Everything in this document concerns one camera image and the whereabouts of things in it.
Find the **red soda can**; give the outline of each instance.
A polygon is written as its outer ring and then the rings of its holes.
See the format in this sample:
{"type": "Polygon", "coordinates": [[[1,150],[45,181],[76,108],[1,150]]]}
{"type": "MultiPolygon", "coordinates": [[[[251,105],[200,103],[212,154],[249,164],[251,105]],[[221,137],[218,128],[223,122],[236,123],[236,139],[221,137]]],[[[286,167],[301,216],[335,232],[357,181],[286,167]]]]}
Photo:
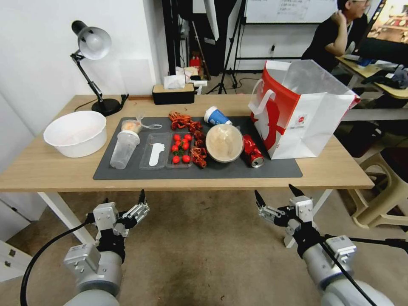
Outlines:
{"type": "Polygon", "coordinates": [[[252,168],[259,168],[264,164],[264,157],[250,135],[244,135],[245,160],[252,168]]]}

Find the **desk lamp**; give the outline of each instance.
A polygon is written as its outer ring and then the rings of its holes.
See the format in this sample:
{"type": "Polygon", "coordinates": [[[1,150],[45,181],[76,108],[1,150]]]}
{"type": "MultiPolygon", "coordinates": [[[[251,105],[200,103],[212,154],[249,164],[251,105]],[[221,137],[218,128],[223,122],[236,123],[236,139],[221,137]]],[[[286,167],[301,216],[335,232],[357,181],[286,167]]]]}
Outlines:
{"type": "Polygon", "coordinates": [[[82,21],[74,21],[72,23],[72,31],[78,37],[79,50],[71,54],[72,60],[76,63],[79,70],[84,75],[89,87],[97,96],[98,101],[92,105],[92,110],[101,113],[104,116],[109,116],[120,111],[129,95],[122,95],[122,102],[115,99],[103,99],[102,92],[98,86],[89,79],[84,69],[81,67],[81,60],[84,58],[90,60],[99,60],[105,57],[111,48],[111,37],[106,31],[88,27],[82,21]]]}

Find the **desk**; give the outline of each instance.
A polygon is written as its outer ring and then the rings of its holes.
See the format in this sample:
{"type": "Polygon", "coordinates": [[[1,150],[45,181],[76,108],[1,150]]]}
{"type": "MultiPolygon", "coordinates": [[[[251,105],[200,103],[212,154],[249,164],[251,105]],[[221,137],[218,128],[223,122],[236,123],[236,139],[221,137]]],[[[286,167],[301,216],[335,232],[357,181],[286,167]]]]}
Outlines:
{"type": "MultiPolygon", "coordinates": [[[[351,78],[348,87],[353,88],[354,84],[358,78],[366,79],[371,77],[374,73],[381,70],[376,64],[370,64],[365,68],[359,68],[356,62],[350,61],[343,57],[336,57],[340,62],[340,67],[345,69],[347,72],[353,75],[351,78]]],[[[395,89],[386,85],[374,83],[380,91],[389,94],[391,97],[396,99],[408,99],[408,88],[407,89],[395,89]]]]}
{"type": "MultiPolygon", "coordinates": [[[[93,96],[75,96],[56,117],[71,113],[77,106],[93,99],[93,96]]],[[[315,205],[314,210],[317,211],[332,189],[363,189],[373,186],[372,181],[334,136],[319,157],[297,160],[303,173],[301,178],[101,181],[92,179],[109,139],[122,117],[133,117],[136,112],[143,112],[147,117],[167,116],[170,111],[203,116],[205,110],[212,105],[217,105],[227,116],[247,116],[250,113],[247,106],[249,99],[250,95],[203,95],[196,96],[193,104],[182,105],[154,105],[149,98],[127,101],[120,112],[107,117],[108,141],[98,152],[78,159],[67,158],[47,145],[40,134],[0,175],[0,191],[37,192],[67,227],[73,228],[78,226],[80,221],[58,192],[135,191],[142,188],[146,191],[253,190],[287,187],[291,183],[297,187],[327,189],[315,205]]],[[[84,228],[74,234],[82,243],[93,241],[84,228]]]]}

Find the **black lamp base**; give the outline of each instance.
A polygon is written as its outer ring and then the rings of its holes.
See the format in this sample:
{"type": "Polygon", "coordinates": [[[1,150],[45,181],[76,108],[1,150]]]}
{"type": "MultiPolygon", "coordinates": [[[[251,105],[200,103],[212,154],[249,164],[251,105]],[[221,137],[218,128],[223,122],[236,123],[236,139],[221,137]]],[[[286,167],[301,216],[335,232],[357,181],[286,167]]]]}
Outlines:
{"type": "Polygon", "coordinates": [[[122,105],[115,99],[103,99],[103,102],[96,102],[92,105],[92,110],[101,113],[105,117],[117,113],[122,109],[122,105]]]}

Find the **gray table mat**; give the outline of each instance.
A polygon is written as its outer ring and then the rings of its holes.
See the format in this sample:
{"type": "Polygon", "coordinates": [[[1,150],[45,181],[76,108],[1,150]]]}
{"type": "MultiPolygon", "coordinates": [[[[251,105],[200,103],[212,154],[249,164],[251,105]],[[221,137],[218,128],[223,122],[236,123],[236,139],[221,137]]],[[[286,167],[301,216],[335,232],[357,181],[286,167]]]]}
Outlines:
{"type": "MultiPolygon", "coordinates": [[[[249,117],[229,117],[235,126],[240,126],[242,134],[251,135],[252,139],[261,150],[265,162],[260,168],[249,167],[240,156],[231,163],[219,163],[211,157],[207,157],[207,167],[199,168],[195,164],[187,169],[169,169],[159,170],[141,170],[139,164],[146,145],[147,136],[150,133],[171,132],[171,121],[167,117],[148,117],[143,119],[144,125],[158,123],[163,125],[159,130],[143,129],[140,133],[140,144],[136,147],[127,167],[123,170],[112,168],[109,165],[113,149],[115,148],[117,134],[120,132],[122,120],[134,118],[122,118],[119,122],[112,139],[99,163],[99,166],[93,176],[94,180],[120,180],[120,179],[235,179],[235,178],[279,178],[279,177],[301,177],[298,164],[294,159],[270,160],[263,145],[263,142],[251,122],[249,117]]],[[[207,132],[211,125],[205,123],[202,117],[194,117],[193,120],[201,121],[203,131],[207,132]]]]}

